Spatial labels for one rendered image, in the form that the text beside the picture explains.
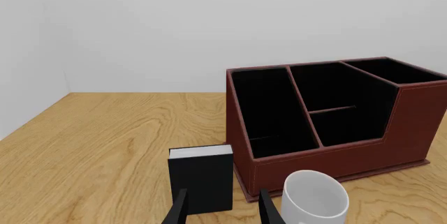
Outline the white mug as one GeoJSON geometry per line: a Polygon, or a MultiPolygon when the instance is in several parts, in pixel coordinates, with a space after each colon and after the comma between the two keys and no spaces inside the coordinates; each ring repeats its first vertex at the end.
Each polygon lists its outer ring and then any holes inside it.
{"type": "Polygon", "coordinates": [[[312,170],[287,176],[281,198],[286,224],[345,224],[349,196],[334,178],[312,170]]]}

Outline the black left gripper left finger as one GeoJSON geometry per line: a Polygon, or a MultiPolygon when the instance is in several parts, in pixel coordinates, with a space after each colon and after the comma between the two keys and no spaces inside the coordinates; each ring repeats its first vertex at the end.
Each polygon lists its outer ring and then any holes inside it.
{"type": "Polygon", "coordinates": [[[188,215],[188,192],[186,188],[179,190],[177,198],[161,224],[185,224],[188,215]]]}

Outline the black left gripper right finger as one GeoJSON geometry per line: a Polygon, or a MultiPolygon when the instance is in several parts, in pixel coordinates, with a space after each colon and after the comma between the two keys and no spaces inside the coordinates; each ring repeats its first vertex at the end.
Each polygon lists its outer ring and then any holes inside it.
{"type": "Polygon", "coordinates": [[[258,200],[261,224],[286,224],[273,204],[268,190],[262,188],[258,200]]]}

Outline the red-brown desk caddy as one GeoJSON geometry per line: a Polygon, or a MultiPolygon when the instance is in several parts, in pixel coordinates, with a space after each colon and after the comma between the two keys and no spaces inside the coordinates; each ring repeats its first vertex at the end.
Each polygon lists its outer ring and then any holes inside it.
{"type": "Polygon", "coordinates": [[[226,141],[247,202],[315,170],[349,181],[427,164],[447,75],[388,57],[230,68],[226,141]]]}

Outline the black book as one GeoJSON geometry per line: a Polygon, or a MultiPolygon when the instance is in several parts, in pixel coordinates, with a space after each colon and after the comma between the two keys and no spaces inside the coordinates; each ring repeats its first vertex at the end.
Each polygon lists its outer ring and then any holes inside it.
{"type": "Polygon", "coordinates": [[[169,149],[172,198],[188,194],[188,215],[233,208],[233,150],[229,144],[169,149]]]}

